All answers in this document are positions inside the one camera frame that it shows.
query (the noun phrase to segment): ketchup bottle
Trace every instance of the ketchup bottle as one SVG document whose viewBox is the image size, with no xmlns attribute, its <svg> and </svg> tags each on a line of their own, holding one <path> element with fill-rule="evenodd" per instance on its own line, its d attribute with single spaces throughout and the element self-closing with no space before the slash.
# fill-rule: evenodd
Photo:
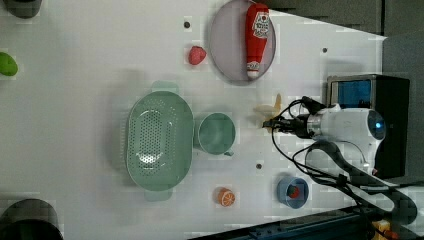
<svg viewBox="0 0 424 240">
<path fill-rule="evenodd" d="M 247 76 L 255 79 L 259 76 L 259 64 L 268 39 L 269 10 L 261 3 L 252 4 L 246 13 L 246 52 Z"/>
</svg>

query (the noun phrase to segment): dark floor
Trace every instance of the dark floor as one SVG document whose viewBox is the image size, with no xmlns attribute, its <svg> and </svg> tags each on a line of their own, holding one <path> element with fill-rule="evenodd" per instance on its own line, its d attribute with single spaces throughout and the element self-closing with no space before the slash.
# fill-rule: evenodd
<svg viewBox="0 0 424 240">
<path fill-rule="evenodd" d="M 259 0 L 290 14 L 384 36 L 424 30 L 424 0 Z"/>
</svg>

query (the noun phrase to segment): black pot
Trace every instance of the black pot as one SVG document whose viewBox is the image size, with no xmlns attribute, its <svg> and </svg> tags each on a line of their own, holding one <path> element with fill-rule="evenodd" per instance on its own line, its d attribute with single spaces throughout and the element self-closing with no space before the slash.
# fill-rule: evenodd
<svg viewBox="0 0 424 240">
<path fill-rule="evenodd" d="M 39 199 L 26 199 L 0 216 L 0 240 L 63 240 L 54 208 Z"/>
<path fill-rule="evenodd" d="M 3 0 L 6 9 L 19 18 L 32 18 L 40 11 L 42 0 Z"/>
<path fill-rule="evenodd" d="M 21 220 L 10 224 L 0 232 L 0 240 L 63 240 L 60 231 L 42 220 Z"/>
</svg>

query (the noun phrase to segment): screw hole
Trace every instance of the screw hole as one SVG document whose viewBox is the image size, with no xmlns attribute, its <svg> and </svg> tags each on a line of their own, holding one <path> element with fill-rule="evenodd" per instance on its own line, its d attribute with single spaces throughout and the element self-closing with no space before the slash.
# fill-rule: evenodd
<svg viewBox="0 0 424 240">
<path fill-rule="evenodd" d="M 187 21 L 184 22 L 184 28 L 190 28 L 191 24 Z"/>
</svg>

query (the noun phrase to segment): plate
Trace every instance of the plate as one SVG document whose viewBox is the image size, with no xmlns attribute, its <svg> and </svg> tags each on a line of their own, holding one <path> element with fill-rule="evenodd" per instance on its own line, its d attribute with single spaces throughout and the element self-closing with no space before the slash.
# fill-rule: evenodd
<svg viewBox="0 0 424 240">
<path fill-rule="evenodd" d="M 252 4 L 245 0 L 228 2 L 215 15 L 210 30 L 209 49 L 216 67 L 229 80 L 240 83 L 251 82 L 264 75 L 271 66 L 276 49 L 275 31 L 270 22 L 259 76 L 250 80 L 246 73 L 245 21 L 247 9 Z"/>
</svg>

